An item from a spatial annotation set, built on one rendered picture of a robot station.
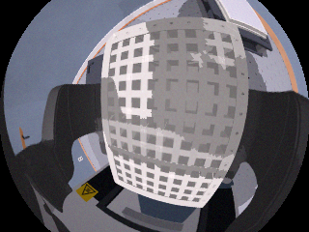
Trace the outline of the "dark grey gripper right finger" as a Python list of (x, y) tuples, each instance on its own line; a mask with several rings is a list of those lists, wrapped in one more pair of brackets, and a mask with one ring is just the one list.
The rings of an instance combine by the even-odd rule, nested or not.
[(255, 194), (225, 232), (258, 232), (290, 193), (302, 165), (309, 134), (309, 99), (295, 91), (248, 89), (243, 133), (222, 183), (234, 179), (243, 162), (257, 179)]

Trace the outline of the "white sealed plate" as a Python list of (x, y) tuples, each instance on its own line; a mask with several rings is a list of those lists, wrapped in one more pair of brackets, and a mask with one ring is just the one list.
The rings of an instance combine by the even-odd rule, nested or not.
[(215, 0), (227, 22), (266, 39), (267, 32), (246, 0)]

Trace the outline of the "black flat platform on four short legs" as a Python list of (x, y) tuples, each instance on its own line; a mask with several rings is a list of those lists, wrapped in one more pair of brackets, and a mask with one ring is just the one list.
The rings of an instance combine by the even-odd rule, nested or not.
[(86, 84), (101, 83), (103, 54), (88, 61)]

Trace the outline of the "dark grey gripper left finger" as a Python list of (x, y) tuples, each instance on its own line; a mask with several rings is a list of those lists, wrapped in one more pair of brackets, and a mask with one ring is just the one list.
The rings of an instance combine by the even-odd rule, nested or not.
[(51, 213), (63, 213), (74, 172), (71, 148), (81, 136), (96, 133), (101, 152), (107, 155), (101, 119), (101, 83), (63, 84), (48, 94), (42, 120), (42, 141), (16, 156), (27, 179)]

